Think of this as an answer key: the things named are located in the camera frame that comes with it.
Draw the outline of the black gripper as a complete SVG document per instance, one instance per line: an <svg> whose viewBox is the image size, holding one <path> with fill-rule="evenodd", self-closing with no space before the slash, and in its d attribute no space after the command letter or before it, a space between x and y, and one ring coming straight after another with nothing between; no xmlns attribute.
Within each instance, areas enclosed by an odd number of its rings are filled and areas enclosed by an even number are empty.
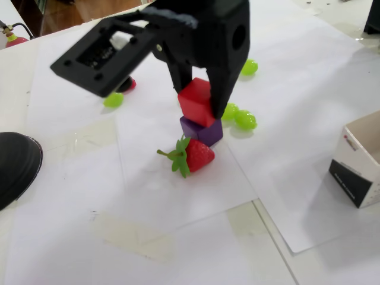
<svg viewBox="0 0 380 285"><path fill-rule="evenodd" d="M177 93L192 81L192 66L207 68L216 119L246 62L249 9L249 1L155 1L141 11L161 35L153 55L166 63Z"/></svg>

